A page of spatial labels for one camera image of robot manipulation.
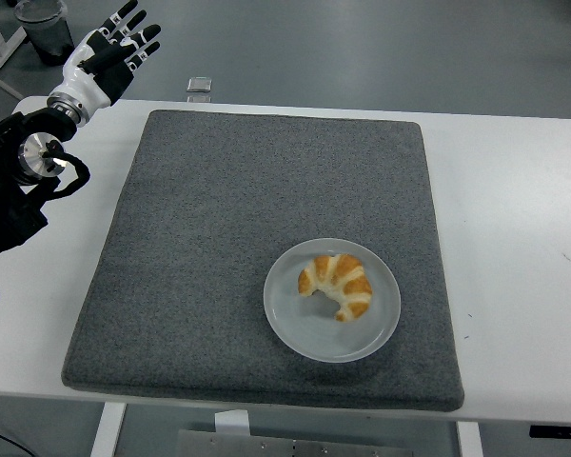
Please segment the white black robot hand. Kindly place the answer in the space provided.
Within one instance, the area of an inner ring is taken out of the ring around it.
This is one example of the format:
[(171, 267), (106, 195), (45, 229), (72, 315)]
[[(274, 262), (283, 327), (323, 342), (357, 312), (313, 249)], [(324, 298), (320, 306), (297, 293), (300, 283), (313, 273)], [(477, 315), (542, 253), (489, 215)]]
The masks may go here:
[(137, 71), (160, 48), (157, 24), (142, 27), (145, 10), (128, 1), (75, 47), (63, 66), (63, 81), (49, 95), (50, 108), (70, 110), (83, 124), (114, 105)]

